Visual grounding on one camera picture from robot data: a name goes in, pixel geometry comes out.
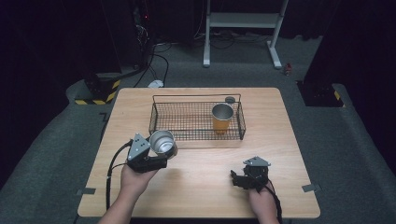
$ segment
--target forearm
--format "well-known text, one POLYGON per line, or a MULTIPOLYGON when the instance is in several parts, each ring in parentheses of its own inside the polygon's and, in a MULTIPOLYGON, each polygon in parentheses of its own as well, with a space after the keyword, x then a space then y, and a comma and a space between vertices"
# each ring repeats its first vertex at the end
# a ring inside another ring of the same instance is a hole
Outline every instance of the forearm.
POLYGON ((120 192, 116 201, 106 211, 105 215, 99 221, 100 224, 126 224, 131 220, 134 205, 138 197, 125 192, 120 192))

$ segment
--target dark background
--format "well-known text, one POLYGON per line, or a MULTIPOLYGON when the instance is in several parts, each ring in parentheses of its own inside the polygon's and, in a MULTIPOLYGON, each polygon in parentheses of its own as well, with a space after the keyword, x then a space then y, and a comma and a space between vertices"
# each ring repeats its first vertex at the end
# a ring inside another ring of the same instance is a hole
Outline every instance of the dark background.
MULTIPOLYGON (((266 2, 267 5, 261 0, 212 1, 212 8, 217 11, 279 10, 280 1, 266 2)), ((132 3, 135 1, 113 1, 125 6, 132 3)), ((162 0, 152 6, 153 33, 191 43, 201 19, 201 1, 162 0), (184 22, 178 23, 176 33, 171 27, 175 27, 180 18, 184 18, 184 22)), ((396 78, 392 68, 396 59, 393 42, 396 24, 391 15, 395 9, 395 2, 391 0, 294 0, 289 3, 280 32, 285 38, 324 36, 305 81, 319 85, 338 82, 346 86, 368 133, 393 172, 396 78)), ((65 91, 86 77, 83 71, 119 72, 123 66, 142 63, 133 43, 122 42, 119 35, 120 38, 114 37, 117 31, 130 31, 129 35, 134 35, 130 27, 134 22, 127 21, 132 16, 116 23, 120 25, 116 30, 106 23, 112 19, 108 16, 106 4, 98 0, 85 1, 85 4, 72 0, 1 2, 4 101, 0 110, 4 120, 1 186, 40 131, 69 104, 65 91), (71 23, 70 15, 79 15, 75 23, 71 23), (120 51, 118 46, 129 44, 126 50, 130 52, 120 51), (81 54, 76 56, 70 47, 81 50, 81 54), (120 59, 120 55, 128 54, 134 55, 130 62, 120 59)))

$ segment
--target black cable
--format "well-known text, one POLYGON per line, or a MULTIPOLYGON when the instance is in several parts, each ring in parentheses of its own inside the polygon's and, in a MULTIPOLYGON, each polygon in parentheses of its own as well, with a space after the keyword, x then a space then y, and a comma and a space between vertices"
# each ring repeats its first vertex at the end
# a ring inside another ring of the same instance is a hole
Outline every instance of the black cable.
POLYGON ((163 75, 163 87, 165 87, 165 80, 166 80, 166 76, 168 75, 168 70, 169 70, 169 62, 168 62, 168 60, 166 60, 166 59, 165 59, 163 56, 161 56, 161 55, 153 54, 153 56, 160 57, 160 58, 164 59, 165 62, 166 62, 166 70, 165 70, 165 74, 163 75))
POLYGON ((116 158, 119 156, 120 152, 122 152, 126 147, 130 147, 132 145, 132 142, 134 139, 131 139, 129 142, 125 143, 117 152, 114 154, 113 160, 111 160, 111 163, 108 167, 107 171, 107 180, 106 180, 106 210, 110 207, 110 190, 111 190, 111 175, 113 173, 113 169, 116 167, 113 167, 114 161, 116 158))
POLYGON ((143 72, 142 76, 140 76, 140 78, 137 80, 137 82, 134 84, 134 88, 137 86, 137 84, 139 84, 139 82, 142 80, 143 76, 147 73, 147 71, 149 70, 150 66, 151 66, 151 62, 152 62, 152 58, 150 59, 148 66, 146 68, 146 70, 143 72))

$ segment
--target metal bracket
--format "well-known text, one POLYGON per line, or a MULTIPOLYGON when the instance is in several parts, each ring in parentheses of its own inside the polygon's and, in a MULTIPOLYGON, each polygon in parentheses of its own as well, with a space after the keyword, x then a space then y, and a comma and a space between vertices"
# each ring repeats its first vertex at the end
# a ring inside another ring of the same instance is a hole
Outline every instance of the metal bracket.
POLYGON ((322 188, 321 188, 320 185, 317 185, 317 184, 310 184, 310 185, 305 185, 305 186, 303 186, 303 190, 304 190, 305 193, 307 193, 307 192, 309 192, 309 191, 312 191, 312 190, 313 190, 314 192, 318 192, 318 191, 321 191, 322 188))
POLYGON ((271 163, 268 161, 263 160, 262 158, 255 156, 247 161, 244 161, 245 165, 249 166, 270 166, 271 163))

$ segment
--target black wire basket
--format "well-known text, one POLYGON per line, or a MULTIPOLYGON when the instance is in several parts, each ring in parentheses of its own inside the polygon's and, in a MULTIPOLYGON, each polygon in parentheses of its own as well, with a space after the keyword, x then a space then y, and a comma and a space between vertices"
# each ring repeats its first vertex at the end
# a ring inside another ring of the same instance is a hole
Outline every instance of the black wire basket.
POLYGON ((168 130, 177 141, 244 138, 247 129, 241 94, 153 95, 152 98, 150 135, 158 130, 168 130), (220 103, 233 108, 233 116, 225 133, 215 133, 213 129, 212 107, 220 103))

